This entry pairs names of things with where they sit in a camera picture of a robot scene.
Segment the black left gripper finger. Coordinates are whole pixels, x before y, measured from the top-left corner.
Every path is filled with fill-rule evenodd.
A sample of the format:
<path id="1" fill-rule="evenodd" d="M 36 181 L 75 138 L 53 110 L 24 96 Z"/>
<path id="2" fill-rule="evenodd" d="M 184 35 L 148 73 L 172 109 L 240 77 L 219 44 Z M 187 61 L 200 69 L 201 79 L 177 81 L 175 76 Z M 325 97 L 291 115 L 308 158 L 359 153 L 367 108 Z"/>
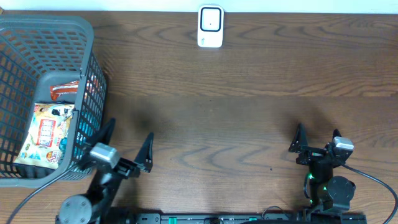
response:
<path id="1" fill-rule="evenodd" d="M 97 143 L 108 145 L 114 131 L 116 120 L 111 118 L 99 131 L 95 132 L 90 137 L 90 146 L 95 146 Z"/>
<path id="2" fill-rule="evenodd" d="M 137 153 L 134 163 L 141 171 L 150 173 L 153 167 L 152 147 L 154 142 L 154 133 L 149 133 L 141 149 Z"/>

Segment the yellow snack bag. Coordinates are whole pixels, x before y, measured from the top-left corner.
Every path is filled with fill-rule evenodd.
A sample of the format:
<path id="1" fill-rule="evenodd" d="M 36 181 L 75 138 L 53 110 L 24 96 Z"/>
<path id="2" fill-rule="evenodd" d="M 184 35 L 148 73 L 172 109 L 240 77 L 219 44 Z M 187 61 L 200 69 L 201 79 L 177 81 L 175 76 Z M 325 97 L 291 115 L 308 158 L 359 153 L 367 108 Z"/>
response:
<path id="1" fill-rule="evenodd" d="M 27 137 L 14 162 L 57 169 L 67 147 L 73 104 L 36 103 Z"/>

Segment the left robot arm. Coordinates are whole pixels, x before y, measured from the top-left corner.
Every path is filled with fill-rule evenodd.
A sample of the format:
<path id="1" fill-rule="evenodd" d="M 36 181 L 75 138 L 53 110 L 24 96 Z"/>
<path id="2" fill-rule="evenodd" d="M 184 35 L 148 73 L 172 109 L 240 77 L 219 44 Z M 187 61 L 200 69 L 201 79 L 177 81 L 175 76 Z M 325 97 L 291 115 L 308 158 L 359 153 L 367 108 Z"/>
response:
<path id="1" fill-rule="evenodd" d="M 138 178 L 153 167 L 154 134 L 149 133 L 133 161 L 122 158 L 109 145 L 115 119 L 110 119 L 83 145 L 84 155 L 78 168 L 95 168 L 96 173 L 84 194 L 73 195 L 62 203 L 57 223 L 135 223 L 128 209 L 112 206 L 123 180 Z"/>

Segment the orange snack bar wrapper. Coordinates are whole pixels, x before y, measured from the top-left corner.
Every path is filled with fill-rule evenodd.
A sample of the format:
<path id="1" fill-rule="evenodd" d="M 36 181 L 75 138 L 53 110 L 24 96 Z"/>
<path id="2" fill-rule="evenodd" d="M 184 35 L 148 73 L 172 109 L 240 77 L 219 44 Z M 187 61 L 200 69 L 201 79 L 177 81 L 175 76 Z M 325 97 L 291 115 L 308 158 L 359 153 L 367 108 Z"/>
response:
<path id="1" fill-rule="evenodd" d="M 80 82 L 78 80 L 50 86 L 50 98 L 56 101 L 60 96 L 65 94 L 75 94 L 78 91 Z"/>

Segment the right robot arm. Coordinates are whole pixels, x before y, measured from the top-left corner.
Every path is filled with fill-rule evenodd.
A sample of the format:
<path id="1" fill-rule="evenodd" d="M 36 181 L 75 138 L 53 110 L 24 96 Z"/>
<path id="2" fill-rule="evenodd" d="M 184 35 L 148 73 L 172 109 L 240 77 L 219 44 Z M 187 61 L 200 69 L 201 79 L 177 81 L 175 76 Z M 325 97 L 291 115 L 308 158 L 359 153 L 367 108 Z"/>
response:
<path id="1" fill-rule="evenodd" d="M 308 145 L 304 125 L 299 124 L 289 152 L 297 153 L 296 163 L 308 166 L 304 192 L 312 201 L 312 212 L 343 213 L 350 208 L 355 184 L 342 176 L 335 176 L 333 169 L 343 165 L 354 151 L 353 142 L 341 136 L 336 129 L 325 147 Z"/>

